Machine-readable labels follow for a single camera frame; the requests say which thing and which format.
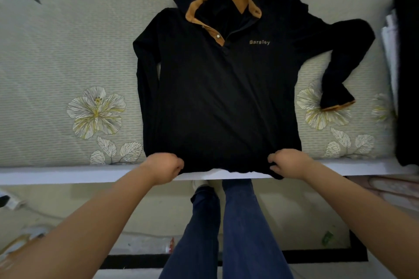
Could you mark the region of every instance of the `person's right hand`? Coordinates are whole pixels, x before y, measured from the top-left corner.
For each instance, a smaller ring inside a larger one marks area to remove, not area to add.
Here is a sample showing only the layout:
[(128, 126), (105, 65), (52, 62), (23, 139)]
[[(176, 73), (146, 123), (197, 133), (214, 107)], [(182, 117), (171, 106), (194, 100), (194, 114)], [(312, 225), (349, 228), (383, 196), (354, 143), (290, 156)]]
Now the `person's right hand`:
[(184, 161), (173, 153), (154, 153), (139, 168), (151, 178), (153, 185), (160, 185), (172, 181), (184, 165)]
[(268, 156), (268, 162), (276, 165), (270, 166), (275, 173), (284, 178), (304, 180), (309, 167), (315, 162), (306, 153), (296, 149), (282, 149)]

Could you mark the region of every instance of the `blue jeans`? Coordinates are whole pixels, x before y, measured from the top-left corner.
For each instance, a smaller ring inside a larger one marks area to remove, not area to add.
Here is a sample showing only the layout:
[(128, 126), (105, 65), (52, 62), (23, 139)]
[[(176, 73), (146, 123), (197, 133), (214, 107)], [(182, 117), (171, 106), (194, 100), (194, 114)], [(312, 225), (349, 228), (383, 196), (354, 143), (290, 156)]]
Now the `blue jeans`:
[[(249, 179), (223, 180), (223, 279), (292, 279)], [(193, 214), (160, 279), (216, 279), (220, 200), (209, 186), (191, 198)]]

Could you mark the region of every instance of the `person's left hand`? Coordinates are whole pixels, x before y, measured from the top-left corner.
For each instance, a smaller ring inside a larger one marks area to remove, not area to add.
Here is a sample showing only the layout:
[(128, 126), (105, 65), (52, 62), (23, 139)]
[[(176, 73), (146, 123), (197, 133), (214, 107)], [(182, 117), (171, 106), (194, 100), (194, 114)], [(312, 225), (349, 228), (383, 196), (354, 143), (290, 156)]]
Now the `person's left hand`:
[(184, 161), (173, 153), (154, 153), (140, 164), (153, 185), (160, 185), (172, 181), (184, 167)]

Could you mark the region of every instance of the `white shoe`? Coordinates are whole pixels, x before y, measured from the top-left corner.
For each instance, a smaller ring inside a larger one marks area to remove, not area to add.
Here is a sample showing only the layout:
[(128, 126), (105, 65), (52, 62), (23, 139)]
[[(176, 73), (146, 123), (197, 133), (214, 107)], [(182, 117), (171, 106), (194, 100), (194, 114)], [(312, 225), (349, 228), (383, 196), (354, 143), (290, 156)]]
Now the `white shoe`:
[(209, 186), (210, 184), (207, 180), (192, 180), (192, 187), (194, 188), (194, 191), (196, 191), (198, 187), (203, 187), (204, 185)]

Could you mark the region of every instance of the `forearm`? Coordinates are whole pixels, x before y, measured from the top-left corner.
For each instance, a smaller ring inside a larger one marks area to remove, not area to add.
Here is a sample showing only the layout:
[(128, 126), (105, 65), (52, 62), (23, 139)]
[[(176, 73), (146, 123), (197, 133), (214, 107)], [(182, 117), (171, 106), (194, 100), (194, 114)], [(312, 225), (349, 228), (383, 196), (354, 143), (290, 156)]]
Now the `forearm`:
[(419, 223), (394, 206), (314, 162), (304, 180), (399, 279), (419, 274)]
[(142, 167), (130, 171), (30, 247), (4, 278), (92, 278), (152, 186)]

